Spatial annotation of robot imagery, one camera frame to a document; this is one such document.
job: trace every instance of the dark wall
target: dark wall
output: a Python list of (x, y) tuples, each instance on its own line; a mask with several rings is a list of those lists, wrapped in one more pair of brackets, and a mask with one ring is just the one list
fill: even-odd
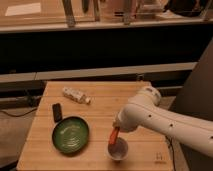
[[(213, 39), (186, 80), (170, 110), (188, 116), (213, 121)], [(213, 158), (181, 145), (191, 171), (212, 171)]]
[(197, 61), (213, 24), (0, 34), (0, 73)]

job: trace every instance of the cable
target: cable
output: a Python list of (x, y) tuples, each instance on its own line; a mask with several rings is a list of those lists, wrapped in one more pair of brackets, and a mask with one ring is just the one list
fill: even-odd
[(175, 164), (175, 151), (174, 151), (174, 146), (173, 146), (173, 142), (172, 142), (172, 138), (168, 138), (166, 136), (166, 139), (167, 141), (169, 142), (169, 145), (168, 145), (168, 148), (171, 148), (172, 150), (172, 163), (173, 163), (173, 166), (174, 166), (174, 171), (176, 171), (176, 164)]
[(30, 95), (30, 93), (29, 93), (28, 90), (25, 90), (24, 92), (25, 92), (26, 95), (27, 95), (27, 101), (28, 101), (29, 106), (32, 107), (33, 104), (35, 103), (34, 98)]
[(28, 111), (28, 112), (26, 112), (26, 113), (20, 114), (20, 115), (13, 115), (13, 114), (8, 113), (8, 112), (6, 112), (6, 111), (4, 111), (4, 110), (0, 110), (0, 113), (3, 113), (3, 114), (5, 114), (5, 115), (7, 115), (7, 116), (10, 116), (10, 117), (22, 117), (22, 116), (25, 116), (25, 115), (27, 115), (27, 114), (30, 114), (30, 113), (32, 113), (32, 112), (34, 112), (34, 111), (36, 111), (36, 110), (37, 110), (37, 108), (34, 108), (34, 109), (32, 109), (32, 110), (30, 110), (30, 111)]

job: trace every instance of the white device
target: white device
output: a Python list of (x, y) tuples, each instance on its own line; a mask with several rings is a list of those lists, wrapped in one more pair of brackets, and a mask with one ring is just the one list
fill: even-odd
[(121, 132), (144, 126), (213, 157), (213, 122), (159, 108), (160, 100), (161, 94), (157, 89), (143, 87), (128, 100), (113, 125)]

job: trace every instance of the floor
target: floor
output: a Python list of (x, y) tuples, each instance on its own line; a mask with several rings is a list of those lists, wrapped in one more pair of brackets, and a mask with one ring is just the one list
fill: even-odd
[[(164, 97), (160, 107), (167, 109), (174, 97)], [(18, 108), (9, 109), (7, 112), (19, 115), (28, 112), (34, 108)], [(33, 121), (35, 111), (23, 117), (9, 117), (0, 112), (0, 168), (8, 163), (18, 160), (31, 123)], [(179, 143), (173, 141), (175, 151), (176, 171), (188, 171), (187, 164), (180, 149)]]

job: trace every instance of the cup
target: cup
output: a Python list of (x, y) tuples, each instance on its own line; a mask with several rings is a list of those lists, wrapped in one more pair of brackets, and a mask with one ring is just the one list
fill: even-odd
[(127, 156), (128, 152), (128, 144), (127, 142), (121, 138), (118, 137), (116, 140), (116, 143), (111, 145), (108, 144), (108, 153), (112, 160), (114, 161), (122, 161)]

